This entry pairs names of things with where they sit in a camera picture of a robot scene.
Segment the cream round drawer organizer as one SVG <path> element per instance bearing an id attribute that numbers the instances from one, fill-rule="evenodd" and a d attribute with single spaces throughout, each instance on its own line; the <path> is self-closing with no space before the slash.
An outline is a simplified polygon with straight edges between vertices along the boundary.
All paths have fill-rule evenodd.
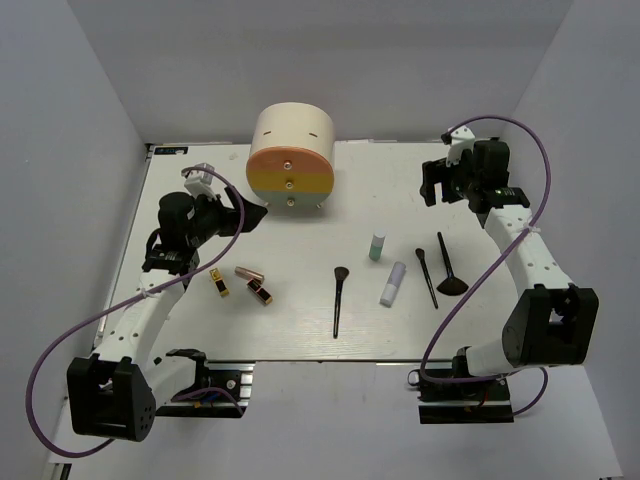
<path id="1" fill-rule="evenodd" d="M 253 193 L 271 206 L 323 206 L 335 184 L 335 130 L 331 117 L 311 104 L 283 102 L 259 115 L 246 163 Z"/>

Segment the rose gold lipstick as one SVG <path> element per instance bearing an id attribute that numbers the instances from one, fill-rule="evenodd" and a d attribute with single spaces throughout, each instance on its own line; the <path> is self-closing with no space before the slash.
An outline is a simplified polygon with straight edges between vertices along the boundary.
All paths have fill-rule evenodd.
<path id="1" fill-rule="evenodd" d="M 265 276 L 262 273 L 241 266 L 236 266 L 234 273 L 246 280 L 256 280 L 258 283 L 262 283 L 265 279 Z"/>

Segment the small black makeup brush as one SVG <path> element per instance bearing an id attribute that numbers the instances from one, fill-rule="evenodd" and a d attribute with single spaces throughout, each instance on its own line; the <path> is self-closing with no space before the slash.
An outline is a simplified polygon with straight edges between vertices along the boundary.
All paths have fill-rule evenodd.
<path id="1" fill-rule="evenodd" d="M 424 276 L 424 279 L 426 281 L 427 288 L 428 288 L 432 303 L 434 305 L 434 308 L 438 309 L 439 308 L 439 304 L 438 304 L 438 301 L 437 301 L 437 298 L 436 298 L 436 294 L 435 294 L 435 289 L 434 289 L 434 286 L 433 286 L 433 283 L 432 283 L 432 280 L 431 280 L 431 277 L 430 277 L 430 274 L 429 274 L 429 270 L 428 270 L 428 266 L 427 266 L 427 262 L 426 262 L 425 251 L 422 248 L 416 248 L 415 249 L 415 255 L 416 255 L 416 257 L 417 257 L 417 259 L 418 259 L 418 261 L 420 263 L 420 266 L 421 266 L 421 269 L 422 269 L 422 272 L 423 272 L 423 276 Z"/>

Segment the black gold lipstick left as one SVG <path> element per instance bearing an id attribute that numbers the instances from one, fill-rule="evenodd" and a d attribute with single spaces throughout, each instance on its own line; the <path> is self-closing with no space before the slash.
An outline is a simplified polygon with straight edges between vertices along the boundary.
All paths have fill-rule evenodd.
<path id="1" fill-rule="evenodd" d="M 219 295 L 224 298 L 229 295 L 229 288 L 226 284 L 226 281 L 220 271 L 217 268 L 214 268 L 209 271 L 210 277 L 216 287 Z"/>

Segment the lavender white tube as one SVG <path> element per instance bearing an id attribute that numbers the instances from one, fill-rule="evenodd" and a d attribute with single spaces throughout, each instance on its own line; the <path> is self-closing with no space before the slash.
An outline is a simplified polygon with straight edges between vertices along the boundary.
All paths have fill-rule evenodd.
<path id="1" fill-rule="evenodd" d="M 379 299 L 381 305 L 385 307 L 393 305 L 405 273 L 406 265 L 402 262 L 395 262 Z"/>

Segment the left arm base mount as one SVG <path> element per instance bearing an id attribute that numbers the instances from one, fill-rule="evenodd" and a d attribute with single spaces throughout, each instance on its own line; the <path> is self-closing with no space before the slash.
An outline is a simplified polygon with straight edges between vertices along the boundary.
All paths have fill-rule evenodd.
<path id="1" fill-rule="evenodd" d="M 253 363 L 210 360 L 197 349 L 173 349 L 154 359 L 156 415 L 241 418 L 249 404 Z"/>

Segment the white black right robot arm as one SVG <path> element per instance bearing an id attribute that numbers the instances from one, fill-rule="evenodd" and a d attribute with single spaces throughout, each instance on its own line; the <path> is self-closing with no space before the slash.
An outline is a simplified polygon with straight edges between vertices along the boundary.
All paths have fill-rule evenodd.
<path id="1" fill-rule="evenodd" d="M 489 269 L 506 265 L 519 295 L 497 339 L 454 357 L 449 380 L 466 399 L 518 370 L 582 364 L 599 308 L 595 291 L 570 279 L 536 231 L 528 198 L 508 184 L 509 160 L 508 145 L 489 139 L 422 166 L 425 203 L 467 201 L 500 251 Z"/>

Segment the black fan brush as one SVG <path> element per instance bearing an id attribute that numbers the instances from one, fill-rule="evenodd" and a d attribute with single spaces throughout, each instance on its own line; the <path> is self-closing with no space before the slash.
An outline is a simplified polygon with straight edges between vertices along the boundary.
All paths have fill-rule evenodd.
<path id="1" fill-rule="evenodd" d="M 440 246 L 446 277 L 436 287 L 436 289 L 445 296 L 461 296 L 467 292 L 468 285 L 454 274 L 451 259 L 441 232 L 437 233 L 437 239 Z"/>

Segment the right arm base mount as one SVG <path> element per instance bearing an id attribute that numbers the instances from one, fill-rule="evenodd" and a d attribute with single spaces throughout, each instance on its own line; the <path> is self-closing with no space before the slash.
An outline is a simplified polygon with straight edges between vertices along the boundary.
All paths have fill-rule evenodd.
<path id="1" fill-rule="evenodd" d="M 418 392 L 419 420 L 423 425 L 512 423 L 514 413 L 505 380 L 468 384 L 427 382 L 414 369 L 408 386 Z"/>

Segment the black gold lipstick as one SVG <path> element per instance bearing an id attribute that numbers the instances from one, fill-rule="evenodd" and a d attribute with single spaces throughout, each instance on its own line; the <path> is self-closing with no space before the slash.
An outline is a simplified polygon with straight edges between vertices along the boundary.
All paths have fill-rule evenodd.
<path id="1" fill-rule="evenodd" d="M 220 271 L 217 268 L 214 268 L 209 271 L 210 277 L 216 287 L 219 295 L 224 298 L 229 295 L 229 288 L 226 284 L 226 281 Z"/>
<path id="2" fill-rule="evenodd" d="M 272 295 L 263 287 L 263 285 L 258 280 L 251 279 L 247 283 L 247 288 L 263 305 L 269 305 L 273 301 Z"/>

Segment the black gold lipstick right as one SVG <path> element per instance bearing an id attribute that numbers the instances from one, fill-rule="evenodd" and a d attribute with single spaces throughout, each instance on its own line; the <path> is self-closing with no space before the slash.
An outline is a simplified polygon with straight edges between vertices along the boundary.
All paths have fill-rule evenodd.
<path id="1" fill-rule="evenodd" d="M 263 287 L 263 285 L 258 280 L 251 279 L 247 283 L 247 288 L 263 305 L 269 305 L 273 301 L 272 295 Z"/>

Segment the black powder brush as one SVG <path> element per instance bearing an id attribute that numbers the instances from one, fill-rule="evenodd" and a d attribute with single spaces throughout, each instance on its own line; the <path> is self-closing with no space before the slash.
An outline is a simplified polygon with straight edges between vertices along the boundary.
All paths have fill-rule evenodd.
<path id="1" fill-rule="evenodd" d="M 341 313 L 341 301 L 342 292 L 345 280 L 349 276 L 349 269 L 344 266 L 338 266 L 334 269 L 335 278 L 335 299 L 334 299 L 334 311 L 333 311 L 333 328 L 332 337 L 337 339 L 339 336 L 339 321 Z"/>

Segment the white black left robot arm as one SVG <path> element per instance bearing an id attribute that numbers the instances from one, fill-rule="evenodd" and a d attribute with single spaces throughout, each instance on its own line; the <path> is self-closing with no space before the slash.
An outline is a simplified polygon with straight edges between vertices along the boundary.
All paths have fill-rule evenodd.
<path id="1" fill-rule="evenodd" d="M 206 356 L 174 349 L 160 359 L 151 351 L 173 307 L 199 264 L 198 249 L 213 236 L 231 237 L 254 230 L 265 207 L 226 194 L 185 192 L 159 201 L 159 227 L 147 241 L 140 277 L 140 301 L 125 308 L 116 326 L 88 358 L 67 370 L 72 427 L 79 435 L 140 442 L 149 434 L 158 409 L 184 393 L 199 399 L 211 387 Z"/>

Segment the green bottle white cap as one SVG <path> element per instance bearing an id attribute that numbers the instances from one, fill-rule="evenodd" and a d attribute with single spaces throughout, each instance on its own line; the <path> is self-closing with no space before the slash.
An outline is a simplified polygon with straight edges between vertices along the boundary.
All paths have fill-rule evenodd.
<path id="1" fill-rule="evenodd" d="M 373 232 L 368 257 L 372 261 L 379 261 L 382 256 L 382 251 L 384 248 L 384 243 L 386 239 L 386 232 L 384 230 L 376 230 Z"/>

